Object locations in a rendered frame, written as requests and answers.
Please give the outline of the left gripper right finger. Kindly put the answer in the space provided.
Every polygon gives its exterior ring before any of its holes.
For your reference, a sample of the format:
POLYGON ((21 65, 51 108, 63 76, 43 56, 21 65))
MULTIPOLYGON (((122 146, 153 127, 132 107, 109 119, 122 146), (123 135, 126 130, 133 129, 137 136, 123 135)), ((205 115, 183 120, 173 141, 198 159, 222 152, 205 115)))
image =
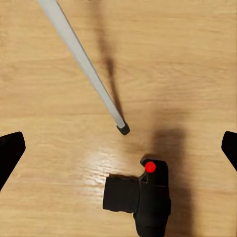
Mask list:
POLYGON ((221 149, 237 171, 237 133, 226 131, 221 149))

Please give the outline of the camera tripod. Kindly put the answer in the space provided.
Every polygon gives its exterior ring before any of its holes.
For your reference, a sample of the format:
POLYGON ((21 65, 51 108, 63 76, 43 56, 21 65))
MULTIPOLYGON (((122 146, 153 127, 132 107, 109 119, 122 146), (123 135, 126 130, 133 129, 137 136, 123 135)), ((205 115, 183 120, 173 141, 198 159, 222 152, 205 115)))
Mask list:
POLYGON ((58 1, 38 0, 38 2, 46 12, 48 18, 51 20, 58 33, 61 35, 64 43, 92 84, 92 87, 95 89, 96 93, 103 101, 103 104, 106 106, 109 113, 113 117, 114 121, 117 124, 117 129, 122 135, 125 136, 130 132, 130 129, 125 121, 121 118, 110 95, 103 85, 103 82, 101 82, 98 73, 93 67, 88 55, 86 54, 86 51, 84 50, 80 40, 78 39, 74 29, 72 28, 58 1))

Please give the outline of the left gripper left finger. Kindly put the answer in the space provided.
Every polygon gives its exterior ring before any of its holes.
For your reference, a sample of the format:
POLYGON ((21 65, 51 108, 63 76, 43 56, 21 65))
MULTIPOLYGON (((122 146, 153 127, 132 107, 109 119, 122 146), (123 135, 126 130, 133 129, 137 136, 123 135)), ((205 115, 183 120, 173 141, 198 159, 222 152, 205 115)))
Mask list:
POLYGON ((25 149, 25 140, 21 131, 0 137, 0 190, 25 149))

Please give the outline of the digital camera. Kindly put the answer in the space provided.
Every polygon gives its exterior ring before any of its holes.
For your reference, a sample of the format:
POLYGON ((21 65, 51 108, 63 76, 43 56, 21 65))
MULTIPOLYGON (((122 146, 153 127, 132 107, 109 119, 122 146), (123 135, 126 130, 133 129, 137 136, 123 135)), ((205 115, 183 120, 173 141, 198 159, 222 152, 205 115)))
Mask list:
POLYGON ((143 158, 145 173, 138 179, 107 177, 103 209, 133 213, 140 237, 164 237, 171 199, 168 166, 160 159, 143 158))

